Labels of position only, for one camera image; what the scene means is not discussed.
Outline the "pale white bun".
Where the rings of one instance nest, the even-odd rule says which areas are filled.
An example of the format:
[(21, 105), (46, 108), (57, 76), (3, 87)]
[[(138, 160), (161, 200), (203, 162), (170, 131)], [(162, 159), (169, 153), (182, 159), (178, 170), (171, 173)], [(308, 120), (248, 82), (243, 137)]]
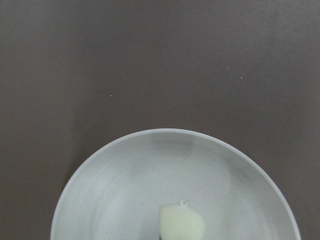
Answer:
[(177, 204), (159, 208), (159, 238), (161, 240), (202, 240), (205, 235), (204, 218), (189, 202), (181, 199)]

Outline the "round white plate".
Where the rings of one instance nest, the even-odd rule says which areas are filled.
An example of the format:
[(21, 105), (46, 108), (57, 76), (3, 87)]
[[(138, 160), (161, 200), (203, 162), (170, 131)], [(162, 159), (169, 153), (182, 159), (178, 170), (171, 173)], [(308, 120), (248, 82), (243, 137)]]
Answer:
[(299, 240), (283, 194), (253, 160), (206, 134), (173, 128), (123, 136), (92, 154), (57, 203), (52, 240), (159, 240), (159, 210), (187, 203), (206, 240)]

